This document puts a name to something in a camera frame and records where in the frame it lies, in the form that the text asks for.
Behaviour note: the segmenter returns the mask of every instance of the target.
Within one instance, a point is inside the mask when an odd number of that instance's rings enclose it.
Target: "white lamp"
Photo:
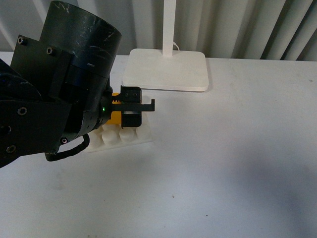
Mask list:
[[[164,0],[163,50],[134,49],[123,75],[124,86],[203,92],[209,80],[205,55],[173,51],[176,0]]]

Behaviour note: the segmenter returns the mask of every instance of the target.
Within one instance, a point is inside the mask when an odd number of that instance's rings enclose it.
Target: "lamp base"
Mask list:
[[[165,57],[162,50],[134,49],[130,53],[122,83],[144,89],[203,92],[209,80],[203,53],[173,51]]]

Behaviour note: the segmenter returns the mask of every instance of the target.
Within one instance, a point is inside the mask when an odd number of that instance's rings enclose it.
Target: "white tabletop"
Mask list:
[[[0,169],[0,237],[316,237],[317,62],[207,65],[207,92],[143,90],[153,142]]]

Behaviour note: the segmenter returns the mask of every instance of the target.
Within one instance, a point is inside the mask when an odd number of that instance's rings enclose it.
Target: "corrugated wall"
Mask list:
[[[50,0],[0,0],[0,51],[39,39]],[[161,49],[163,0],[66,0],[123,35],[119,54]],[[206,57],[317,61],[317,0],[178,0],[174,41]]]

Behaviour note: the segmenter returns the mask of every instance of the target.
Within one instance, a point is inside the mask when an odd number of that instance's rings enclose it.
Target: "yellow block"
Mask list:
[[[112,104],[121,104],[120,102],[113,101]],[[121,112],[112,112],[110,119],[106,124],[121,124]]]

